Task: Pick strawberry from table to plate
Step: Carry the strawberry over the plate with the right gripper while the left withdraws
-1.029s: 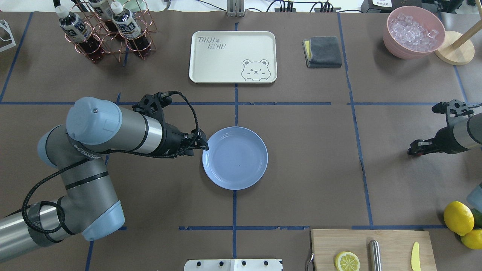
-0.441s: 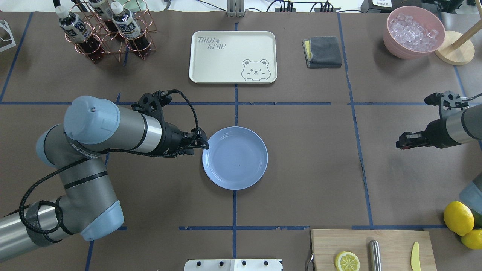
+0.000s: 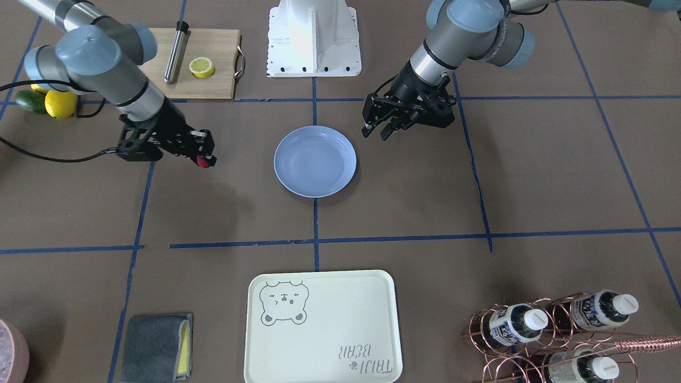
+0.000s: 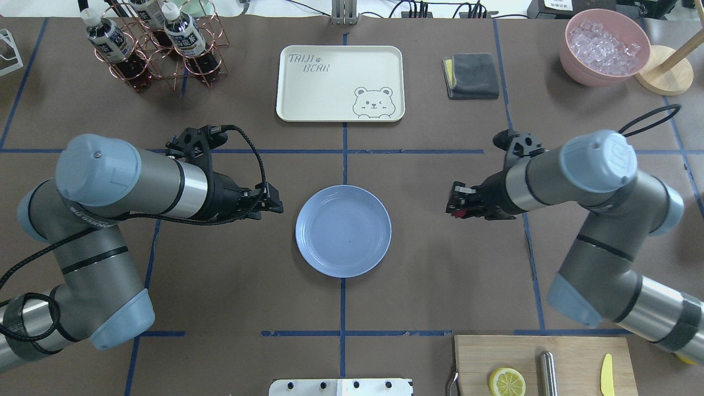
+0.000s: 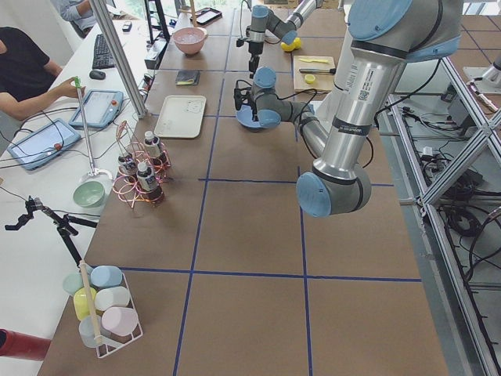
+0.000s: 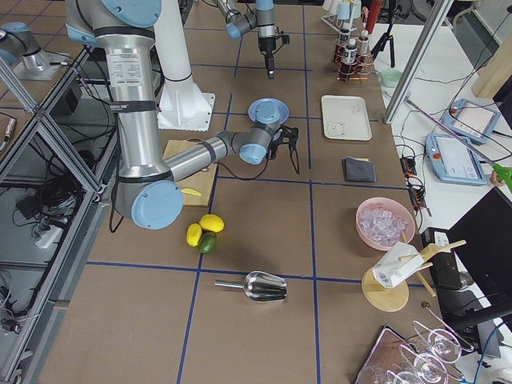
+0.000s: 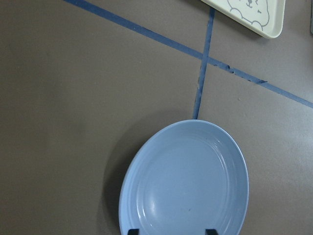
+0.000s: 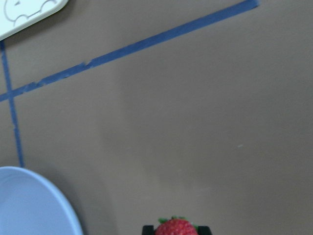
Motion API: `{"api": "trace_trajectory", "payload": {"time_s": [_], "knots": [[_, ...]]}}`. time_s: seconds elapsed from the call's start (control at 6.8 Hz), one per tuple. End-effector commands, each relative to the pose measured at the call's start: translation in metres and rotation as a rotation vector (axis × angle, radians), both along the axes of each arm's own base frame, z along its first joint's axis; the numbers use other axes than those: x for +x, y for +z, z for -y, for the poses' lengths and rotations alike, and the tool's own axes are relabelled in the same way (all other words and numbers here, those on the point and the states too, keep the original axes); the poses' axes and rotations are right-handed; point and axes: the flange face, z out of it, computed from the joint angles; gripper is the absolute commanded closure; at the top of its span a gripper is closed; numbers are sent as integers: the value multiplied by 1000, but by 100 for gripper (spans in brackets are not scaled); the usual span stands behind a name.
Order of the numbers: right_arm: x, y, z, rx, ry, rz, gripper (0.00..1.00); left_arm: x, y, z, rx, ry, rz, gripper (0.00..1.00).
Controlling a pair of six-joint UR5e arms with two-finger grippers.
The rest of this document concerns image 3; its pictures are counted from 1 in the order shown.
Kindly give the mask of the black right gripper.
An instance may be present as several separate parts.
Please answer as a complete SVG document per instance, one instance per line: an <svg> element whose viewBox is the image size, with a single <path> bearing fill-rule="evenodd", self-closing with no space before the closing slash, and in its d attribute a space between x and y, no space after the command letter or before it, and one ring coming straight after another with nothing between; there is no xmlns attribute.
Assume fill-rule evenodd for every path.
<svg viewBox="0 0 681 383"><path fill-rule="evenodd" d="M127 162L156 162L163 151L186 157L199 166L197 156L206 158L207 167L215 166L214 141L208 129L195 130L186 123L184 114L168 98L150 119L133 121L130 114L119 119L124 124L116 155Z"/></svg>

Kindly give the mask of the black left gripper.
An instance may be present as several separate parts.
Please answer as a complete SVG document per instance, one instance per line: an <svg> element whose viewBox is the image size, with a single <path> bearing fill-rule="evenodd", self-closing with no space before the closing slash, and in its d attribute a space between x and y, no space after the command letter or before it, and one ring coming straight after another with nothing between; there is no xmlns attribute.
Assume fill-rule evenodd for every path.
<svg viewBox="0 0 681 383"><path fill-rule="evenodd" d="M387 124L380 133L382 141L386 141L394 131L407 130L414 124L447 128L455 121L452 107L456 104L456 97L446 89L451 80L451 76L446 74L431 85L421 80L408 62L399 74L367 95L362 110L363 137L368 138L384 122Z"/></svg>

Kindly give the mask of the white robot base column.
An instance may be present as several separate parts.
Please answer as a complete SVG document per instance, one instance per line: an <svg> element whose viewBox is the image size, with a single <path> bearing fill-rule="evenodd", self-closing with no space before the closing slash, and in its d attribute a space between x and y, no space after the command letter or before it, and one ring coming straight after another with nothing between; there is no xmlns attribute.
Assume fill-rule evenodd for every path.
<svg viewBox="0 0 681 383"><path fill-rule="evenodd" d="M280 1L268 15L266 76L359 76L356 9L346 1Z"/></svg>

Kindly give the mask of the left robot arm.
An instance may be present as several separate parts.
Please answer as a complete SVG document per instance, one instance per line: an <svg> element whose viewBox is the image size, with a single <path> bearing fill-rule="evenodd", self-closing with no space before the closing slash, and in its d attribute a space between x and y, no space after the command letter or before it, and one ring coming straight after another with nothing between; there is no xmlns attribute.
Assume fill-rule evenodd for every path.
<svg viewBox="0 0 681 383"><path fill-rule="evenodd" d="M499 68L523 65L533 54L535 36L516 15L540 14L548 1L433 1L427 10L430 29L397 75L367 95L362 117L364 137L381 127L381 139L415 124L447 128L456 97L447 92L453 73L466 60Z"/></svg>

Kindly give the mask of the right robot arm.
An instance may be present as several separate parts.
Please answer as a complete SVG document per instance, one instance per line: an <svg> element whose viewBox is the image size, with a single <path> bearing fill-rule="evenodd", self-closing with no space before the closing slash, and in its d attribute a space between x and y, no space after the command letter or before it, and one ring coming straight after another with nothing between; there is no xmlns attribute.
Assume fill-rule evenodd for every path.
<svg viewBox="0 0 681 383"><path fill-rule="evenodd" d="M201 168L215 165L207 129L189 126L140 66L156 56L156 39L138 23L122 24L88 1L24 1L64 32L55 46L32 49L27 76L60 92L98 93L121 112L121 138L112 153L128 162L155 162L164 152Z"/></svg>

